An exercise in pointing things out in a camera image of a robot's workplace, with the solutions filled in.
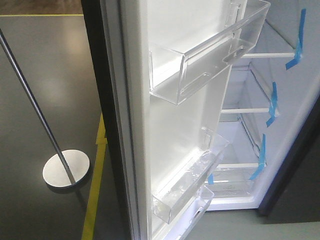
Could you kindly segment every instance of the yellow floor line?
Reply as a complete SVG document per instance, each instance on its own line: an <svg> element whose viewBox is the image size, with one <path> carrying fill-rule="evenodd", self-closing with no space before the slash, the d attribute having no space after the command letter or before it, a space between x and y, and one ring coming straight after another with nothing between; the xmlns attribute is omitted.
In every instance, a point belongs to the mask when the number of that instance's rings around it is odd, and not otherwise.
<svg viewBox="0 0 320 240"><path fill-rule="evenodd" d="M0 17L81 17L83 14L0 14Z"/></svg>
<svg viewBox="0 0 320 240"><path fill-rule="evenodd" d="M106 147L107 147L107 139L105 138L105 133L106 133L106 130L104 125L104 119L101 114L98 133L97 133L96 142L95 142L95 144L97 145L95 164L93 169L92 182L90 187L88 204L86 207L81 240L92 240L94 237L101 177L102 177L105 153L106 153Z"/></svg>

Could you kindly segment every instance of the blue painter's tape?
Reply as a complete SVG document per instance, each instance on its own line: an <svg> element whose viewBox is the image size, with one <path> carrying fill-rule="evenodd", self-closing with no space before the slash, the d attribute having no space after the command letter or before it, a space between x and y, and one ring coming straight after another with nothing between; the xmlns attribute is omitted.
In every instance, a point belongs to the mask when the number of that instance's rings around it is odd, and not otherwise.
<svg viewBox="0 0 320 240"><path fill-rule="evenodd" d="M208 184L209 185L214 184L214 175L213 175L213 173L211 173L210 176L208 177Z"/></svg>
<svg viewBox="0 0 320 240"><path fill-rule="evenodd" d="M258 177L258 175L263 171L265 168L266 163L266 135L262 135L262 144L260 148L260 155L259 155L259 165L249 180L254 180Z"/></svg>
<svg viewBox="0 0 320 240"><path fill-rule="evenodd" d="M270 127L270 125L275 121L276 119L276 109L278 106L278 92L277 92L277 84L274 81L272 83L272 94L271 94L271 100L270 100L270 107L269 107L269 114L270 118L268 121L266 121L267 128Z"/></svg>
<svg viewBox="0 0 320 240"><path fill-rule="evenodd" d="M298 39L296 41L295 54L293 59L285 65L286 70L297 65L301 61L303 47L304 47L304 28L305 28L306 13L307 13L307 10L305 8L301 10L299 32L298 32Z"/></svg>

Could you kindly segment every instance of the wooden floor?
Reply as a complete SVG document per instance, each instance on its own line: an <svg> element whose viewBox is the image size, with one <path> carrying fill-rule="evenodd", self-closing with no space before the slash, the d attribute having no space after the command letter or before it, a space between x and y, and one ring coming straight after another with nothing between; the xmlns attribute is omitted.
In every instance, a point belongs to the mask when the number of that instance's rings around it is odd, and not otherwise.
<svg viewBox="0 0 320 240"><path fill-rule="evenodd" d="M81 0L1 0L0 15L82 14Z"/></svg>

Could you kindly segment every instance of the round metal base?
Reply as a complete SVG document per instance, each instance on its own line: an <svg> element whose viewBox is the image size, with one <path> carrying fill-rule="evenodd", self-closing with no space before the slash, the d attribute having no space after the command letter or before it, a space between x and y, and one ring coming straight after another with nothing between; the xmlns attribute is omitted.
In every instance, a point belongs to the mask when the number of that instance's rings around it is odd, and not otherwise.
<svg viewBox="0 0 320 240"><path fill-rule="evenodd" d="M44 181L56 188L65 188L77 184L87 174L90 166L88 156L82 151L70 149L62 151L62 154L70 168L75 183L71 184L65 168L58 154L56 154L46 162L42 172Z"/></svg>

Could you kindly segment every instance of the door shelf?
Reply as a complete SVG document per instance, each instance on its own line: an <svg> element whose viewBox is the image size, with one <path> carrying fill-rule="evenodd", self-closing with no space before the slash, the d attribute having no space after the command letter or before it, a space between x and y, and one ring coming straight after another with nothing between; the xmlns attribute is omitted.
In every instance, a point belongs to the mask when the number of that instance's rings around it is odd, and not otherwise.
<svg viewBox="0 0 320 240"><path fill-rule="evenodd" d="M237 2L230 1L225 10L228 17L220 24L223 30L216 27L218 31L202 33L198 40L194 33L178 44L149 44L151 95L180 105L256 45L270 3Z"/></svg>
<svg viewBox="0 0 320 240"><path fill-rule="evenodd" d="M216 135L213 146L201 155L194 155L161 190L152 194L152 211L167 224L178 215L206 181L209 173L218 165L218 159L223 149L229 144L223 137Z"/></svg>
<svg viewBox="0 0 320 240"><path fill-rule="evenodd" d="M154 232L153 240L183 240L189 234L191 229L199 221L202 215L206 212L214 197L214 193L206 186L202 186L197 191L197 196L184 212L181 212L173 227L167 224L160 227L159 231Z"/></svg>

